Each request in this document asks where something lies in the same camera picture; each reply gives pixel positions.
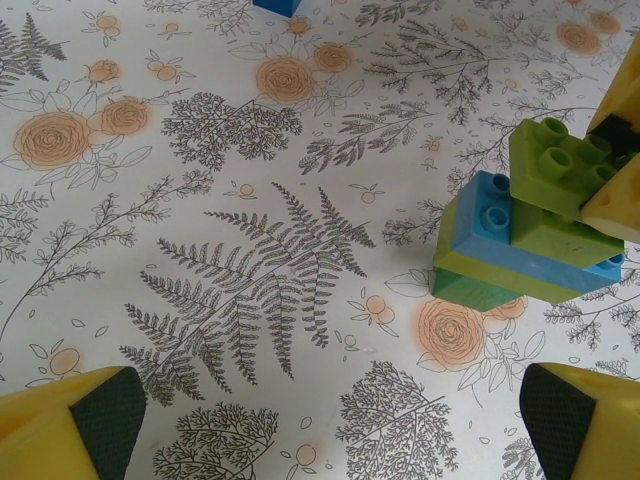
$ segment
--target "black rubber pad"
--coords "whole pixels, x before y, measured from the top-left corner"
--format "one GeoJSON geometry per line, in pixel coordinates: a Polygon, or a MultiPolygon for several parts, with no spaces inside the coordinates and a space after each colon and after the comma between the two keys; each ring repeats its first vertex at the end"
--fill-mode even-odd
{"type": "Polygon", "coordinates": [[[520,412],[548,480],[570,480],[596,401],[544,367],[527,368],[520,412]]]}
{"type": "Polygon", "coordinates": [[[124,479],[145,409],[140,377],[132,367],[69,407],[100,480],[124,479]]]}

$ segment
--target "toy block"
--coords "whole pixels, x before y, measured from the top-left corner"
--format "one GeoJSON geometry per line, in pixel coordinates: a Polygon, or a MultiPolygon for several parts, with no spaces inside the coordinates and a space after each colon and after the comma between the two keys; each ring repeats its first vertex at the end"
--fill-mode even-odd
{"type": "Polygon", "coordinates": [[[479,312],[486,312],[522,296],[520,293],[458,275],[444,268],[436,271],[436,281],[431,294],[479,312]]]}
{"type": "Polygon", "coordinates": [[[624,241],[520,200],[513,202],[511,245],[587,268],[624,251],[624,241]]]}
{"type": "Polygon", "coordinates": [[[532,364],[522,380],[520,412],[546,478],[640,478],[640,383],[532,364]]]}
{"type": "Polygon", "coordinates": [[[636,36],[593,115],[588,132],[605,138],[620,156],[640,151],[640,36],[636,36]]]}
{"type": "Polygon", "coordinates": [[[453,229],[453,251],[497,267],[582,293],[617,283],[623,255],[584,270],[510,244],[513,199],[509,179],[480,171],[462,189],[453,229]]]}
{"type": "Polygon", "coordinates": [[[458,197],[454,198],[442,212],[440,233],[434,256],[434,265],[450,272],[474,278],[506,290],[521,292],[549,303],[561,303],[582,295],[581,292],[559,287],[537,278],[527,277],[506,268],[497,267],[475,258],[466,257],[451,249],[453,227],[458,209],[458,197]]]}
{"type": "Polygon", "coordinates": [[[607,235],[640,243],[640,154],[585,204],[582,219],[607,235]]]}
{"type": "Polygon", "coordinates": [[[132,367],[0,397],[0,478],[123,480],[145,409],[132,367]]]}
{"type": "Polygon", "coordinates": [[[580,206],[615,174],[609,143],[572,137],[555,118],[523,120],[509,137],[511,196],[581,221],[580,206]]]}
{"type": "Polygon", "coordinates": [[[300,2],[301,0],[254,0],[253,4],[256,7],[291,18],[296,13],[300,2]]]}

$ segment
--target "botanical print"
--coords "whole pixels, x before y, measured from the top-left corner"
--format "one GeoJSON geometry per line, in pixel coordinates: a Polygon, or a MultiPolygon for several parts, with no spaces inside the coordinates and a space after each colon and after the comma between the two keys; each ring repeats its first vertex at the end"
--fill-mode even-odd
{"type": "Polygon", "coordinates": [[[33,17],[27,13],[21,33],[0,19],[0,93],[9,91],[24,75],[32,75],[47,81],[42,61],[47,57],[63,61],[67,57],[62,51],[61,43],[51,43],[38,30],[33,17]]]}
{"type": "Polygon", "coordinates": [[[228,358],[247,382],[256,386],[257,341],[267,334],[282,371],[294,380],[291,347],[293,330],[302,312],[309,340],[324,348],[329,343],[324,310],[331,289],[348,270],[366,276],[354,255],[354,244],[374,248],[364,224],[353,226],[319,189],[322,217],[313,215],[289,190],[273,184],[282,196],[289,223],[270,222],[267,214],[207,212],[205,215],[240,228],[251,247],[224,249],[219,243],[190,247],[161,238],[161,251],[197,280],[159,277],[142,271],[142,281],[166,299],[181,317],[143,313],[132,304],[126,310],[153,348],[121,346],[138,368],[145,390],[164,406],[173,403],[175,391],[203,400],[200,375],[192,360],[198,358],[213,381],[231,393],[226,379],[228,358]]]}
{"type": "Polygon", "coordinates": [[[178,440],[153,456],[158,478],[260,478],[255,463],[273,445],[278,414],[267,408],[249,410],[236,403],[200,407],[178,418],[178,440]]]}
{"type": "Polygon", "coordinates": [[[340,397],[346,424],[336,438],[347,443],[347,475],[358,478],[443,478],[458,468],[441,400],[427,399],[424,387],[390,362],[372,362],[351,393],[340,397]]]}

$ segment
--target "plant illustration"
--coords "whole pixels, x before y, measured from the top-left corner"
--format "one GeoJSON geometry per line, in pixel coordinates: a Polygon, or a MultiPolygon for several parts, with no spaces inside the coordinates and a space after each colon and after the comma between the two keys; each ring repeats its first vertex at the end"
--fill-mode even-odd
{"type": "Polygon", "coordinates": [[[543,315],[547,323],[571,324],[565,333],[569,343],[585,343],[596,350],[602,340],[600,331],[601,316],[609,318],[626,328],[635,353],[640,353],[640,259],[637,254],[640,247],[625,252],[625,264],[622,269],[622,281],[616,286],[608,286],[580,297],[580,301],[569,301],[553,305],[543,315]],[[601,308],[594,308],[594,302],[602,302],[601,308]]]}
{"type": "Polygon", "coordinates": [[[212,93],[196,93],[173,102],[172,117],[165,118],[162,133],[175,136],[171,146],[183,163],[197,161],[219,171],[225,154],[235,145],[248,160],[273,160],[276,150],[286,150],[285,132],[300,135],[302,126],[290,108],[280,111],[251,100],[239,108],[225,104],[212,93]]]}
{"type": "Polygon", "coordinates": [[[417,130],[411,125],[416,120],[434,115],[427,111],[426,102],[400,102],[380,106],[378,115],[354,113],[345,115],[344,127],[338,132],[350,135],[344,142],[332,138],[314,140],[307,146],[307,156],[298,166],[302,174],[321,172],[334,165],[351,166],[360,160],[366,149],[387,153],[402,143],[408,145],[417,130]]]}
{"type": "Polygon", "coordinates": [[[35,193],[29,195],[26,190],[18,190],[13,200],[0,194],[0,263],[27,260],[23,248],[29,245],[31,234],[38,228],[38,219],[31,217],[29,210],[37,213],[48,206],[48,199],[42,195],[36,197],[35,193]]]}
{"type": "Polygon", "coordinates": [[[138,220],[157,223],[169,217],[170,209],[163,205],[174,196],[184,198],[196,194],[207,193],[213,179],[208,173],[198,170],[186,173],[179,185],[174,185],[171,177],[164,177],[142,192],[142,201],[133,203],[130,207],[120,209],[117,195],[109,194],[92,211],[95,223],[88,227],[79,227],[71,220],[65,220],[43,242],[49,245],[49,251],[38,249],[33,263],[42,267],[42,273],[31,284],[26,292],[16,302],[11,312],[2,324],[0,341],[2,341],[7,326],[22,304],[30,297],[38,295],[48,296],[56,287],[70,280],[86,281],[88,278],[100,278],[104,273],[89,261],[85,264],[72,262],[74,257],[84,255],[94,248],[119,243],[125,247],[132,247],[136,242],[135,228],[125,229],[123,221],[134,223],[138,220]]]}
{"type": "Polygon", "coordinates": [[[538,465],[538,457],[529,438],[519,438],[507,445],[502,460],[504,461],[503,467],[507,470],[500,477],[501,480],[531,480],[533,478],[545,480],[546,478],[542,467],[538,465]]]}
{"type": "Polygon", "coordinates": [[[424,387],[390,362],[372,362],[351,393],[342,395],[336,438],[346,442],[347,475],[360,478],[443,478],[458,468],[444,397],[428,400],[424,387]]]}
{"type": "Polygon", "coordinates": [[[192,285],[187,279],[140,274],[181,317],[167,314],[160,320],[156,314],[127,304],[129,317],[149,337],[153,348],[121,346],[120,350],[138,368],[145,390],[164,406],[172,404],[176,390],[196,400],[204,398],[194,358],[204,363],[222,390],[231,393],[225,376],[225,350],[245,380],[257,385],[255,349],[267,334],[280,367],[293,379],[291,345],[296,312],[302,312],[310,340],[324,348],[329,343],[325,306],[338,274],[348,270],[366,276],[352,250],[354,243],[375,247],[364,224],[354,227],[320,188],[322,217],[317,217],[287,189],[273,185],[287,205],[289,223],[270,222],[266,214],[206,213],[238,227],[249,238],[251,249],[244,254],[241,246],[223,254],[222,243],[211,254],[208,244],[198,248],[158,241],[164,254],[193,269],[208,288],[201,280],[192,285]]]}
{"type": "Polygon", "coordinates": [[[179,438],[153,456],[156,476],[166,480],[256,479],[254,464],[273,445],[278,414],[234,403],[200,407],[178,418],[179,438]]]}
{"type": "Polygon", "coordinates": [[[466,125],[469,115],[478,111],[482,93],[490,93],[489,65],[501,60],[486,55],[468,40],[450,38],[435,24],[407,20],[396,33],[402,42],[386,41],[372,52],[381,58],[364,69],[369,75],[382,77],[384,88],[404,93],[416,75],[429,81],[436,98],[451,108],[449,120],[466,125]]]}
{"type": "Polygon", "coordinates": [[[22,33],[16,35],[0,19],[0,93],[6,92],[24,75],[39,80],[48,78],[42,67],[43,57],[66,60],[59,43],[49,42],[38,30],[31,14],[22,27],[22,33]]]}

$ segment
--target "lime green block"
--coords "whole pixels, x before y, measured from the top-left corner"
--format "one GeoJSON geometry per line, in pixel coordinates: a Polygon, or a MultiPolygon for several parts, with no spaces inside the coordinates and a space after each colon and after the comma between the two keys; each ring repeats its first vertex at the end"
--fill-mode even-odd
{"type": "Polygon", "coordinates": [[[549,303],[561,303],[579,297],[582,293],[552,285],[537,278],[496,267],[490,263],[466,257],[451,250],[453,227],[458,209],[458,198],[454,198],[442,213],[440,234],[434,257],[434,265],[450,272],[475,278],[507,290],[521,292],[522,295],[538,298],[549,303]]]}
{"type": "Polygon", "coordinates": [[[616,174],[610,154],[606,140],[572,137],[555,118],[523,120],[509,137],[511,196],[580,221],[580,206],[616,174]]]}
{"type": "Polygon", "coordinates": [[[520,200],[513,201],[511,245],[580,268],[624,251],[624,240],[520,200]]]}

